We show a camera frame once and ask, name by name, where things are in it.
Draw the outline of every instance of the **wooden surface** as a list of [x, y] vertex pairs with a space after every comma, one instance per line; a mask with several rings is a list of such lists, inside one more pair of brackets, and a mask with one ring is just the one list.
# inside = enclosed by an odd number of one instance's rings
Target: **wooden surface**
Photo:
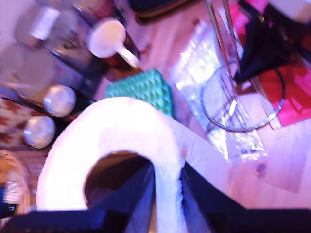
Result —
[[[205, 2], [191, 2], [148, 23], [134, 16], [126, 0], [119, 0], [117, 4], [124, 9], [127, 30], [142, 51], [141, 69], [157, 68], [173, 87], [170, 68], [191, 38], [196, 24], [209, 22]], [[103, 79], [96, 99], [104, 97], [107, 83]], [[173, 91], [178, 120], [205, 138], [186, 103], [175, 88]], [[262, 116], [264, 112], [256, 94], [251, 92], [245, 96], [245, 106], [252, 119]], [[265, 174], [256, 176], [252, 163], [240, 164], [230, 170], [229, 188], [223, 191], [248, 208], [310, 208], [311, 120], [275, 131], [267, 125], [258, 130], [258, 134], [268, 153]]]

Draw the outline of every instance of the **plastic packaging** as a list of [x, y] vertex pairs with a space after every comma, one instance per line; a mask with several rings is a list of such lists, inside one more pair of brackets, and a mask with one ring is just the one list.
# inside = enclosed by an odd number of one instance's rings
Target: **plastic packaging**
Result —
[[[229, 37], [224, 37], [223, 41], [229, 60], [232, 60], [233, 51], [231, 50], [232, 46]], [[239, 44], [238, 52], [241, 56], [243, 50]], [[222, 67], [220, 57], [212, 25], [199, 24], [196, 27], [194, 36], [181, 53], [178, 62], [170, 70], [171, 79], [187, 102], [201, 128], [207, 133], [208, 141], [222, 153], [228, 163], [234, 165], [240, 162], [253, 161], [256, 165], [254, 172], [259, 175], [266, 168], [267, 153], [257, 132], [232, 133], [220, 129], [208, 120], [201, 106], [202, 88], [207, 80]], [[232, 87], [227, 82], [228, 78], [225, 80], [209, 80], [209, 88], [204, 90], [203, 102], [206, 104], [209, 101], [207, 105], [217, 110], [216, 105], [225, 103], [230, 92], [228, 87]], [[239, 99], [233, 114], [230, 112], [230, 107], [226, 106], [226, 108], [214, 113], [219, 114], [219, 120], [222, 124], [235, 126], [238, 124], [241, 126], [251, 124], [251, 120]]]

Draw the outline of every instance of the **white paper towel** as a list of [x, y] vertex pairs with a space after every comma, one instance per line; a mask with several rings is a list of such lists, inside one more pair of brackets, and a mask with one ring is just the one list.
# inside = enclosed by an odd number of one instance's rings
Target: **white paper towel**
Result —
[[54, 143], [38, 181], [38, 210], [87, 209], [83, 185], [92, 166], [113, 151], [129, 150], [155, 167], [157, 231], [187, 232], [180, 171], [185, 159], [220, 190], [227, 164], [219, 152], [153, 106], [128, 97], [98, 101]]

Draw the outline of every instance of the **white lid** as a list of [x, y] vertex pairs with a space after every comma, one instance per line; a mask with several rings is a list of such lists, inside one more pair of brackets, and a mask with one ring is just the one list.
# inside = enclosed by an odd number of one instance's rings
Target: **white lid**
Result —
[[43, 100], [44, 108], [53, 116], [66, 117], [76, 104], [76, 95], [74, 91], [67, 86], [52, 86]]
[[26, 143], [34, 148], [45, 148], [55, 135], [55, 123], [47, 116], [31, 118], [24, 129]]

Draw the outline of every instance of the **green container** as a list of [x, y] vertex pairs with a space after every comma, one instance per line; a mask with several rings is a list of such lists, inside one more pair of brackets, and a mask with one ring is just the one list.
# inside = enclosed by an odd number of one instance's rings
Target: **green container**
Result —
[[175, 107], [171, 87], [156, 69], [130, 76], [110, 84], [106, 98], [128, 96], [143, 100], [156, 109], [175, 118]]

